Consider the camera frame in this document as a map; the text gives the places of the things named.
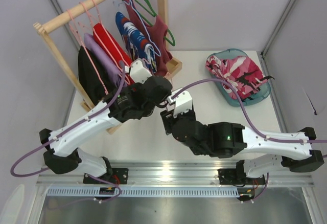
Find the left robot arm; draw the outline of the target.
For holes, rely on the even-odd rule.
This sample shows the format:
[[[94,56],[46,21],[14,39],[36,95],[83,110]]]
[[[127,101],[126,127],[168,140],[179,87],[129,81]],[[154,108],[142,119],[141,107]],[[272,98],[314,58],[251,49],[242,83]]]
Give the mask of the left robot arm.
[[[170,81],[151,76],[144,83],[119,86],[114,93],[103,98],[92,110],[70,125],[56,131],[41,131],[48,135],[45,165],[55,174],[79,170],[95,177],[112,175],[106,157],[84,152],[80,146],[98,133],[116,127],[130,119],[141,119],[152,114],[154,108],[171,95]]]

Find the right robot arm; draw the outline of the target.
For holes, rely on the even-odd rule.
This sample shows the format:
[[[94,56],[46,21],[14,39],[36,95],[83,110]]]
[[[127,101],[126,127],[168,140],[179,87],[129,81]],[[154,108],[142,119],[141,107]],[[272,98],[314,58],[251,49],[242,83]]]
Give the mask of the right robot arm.
[[[259,153],[255,159],[242,159],[236,164],[235,179],[259,178],[270,171],[289,170],[308,173],[324,164],[322,152],[312,148],[314,129],[306,127],[296,133],[271,133],[259,136],[252,128],[238,123],[218,122],[204,125],[196,120],[193,110],[174,115],[162,111],[160,116],[167,135],[188,147],[194,155],[228,159],[248,153]]]

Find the pink camouflage trousers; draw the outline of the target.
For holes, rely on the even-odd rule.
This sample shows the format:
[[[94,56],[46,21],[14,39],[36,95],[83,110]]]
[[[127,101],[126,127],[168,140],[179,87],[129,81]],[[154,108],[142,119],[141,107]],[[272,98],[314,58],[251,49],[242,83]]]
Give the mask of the pink camouflage trousers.
[[[272,78],[272,76],[265,76],[248,56],[223,59],[211,55],[207,58],[205,66],[212,75],[232,85],[230,88],[224,84],[222,88],[233,100],[237,99],[233,91],[237,92],[242,101],[252,100],[252,96],[258,94],[263,85]]]

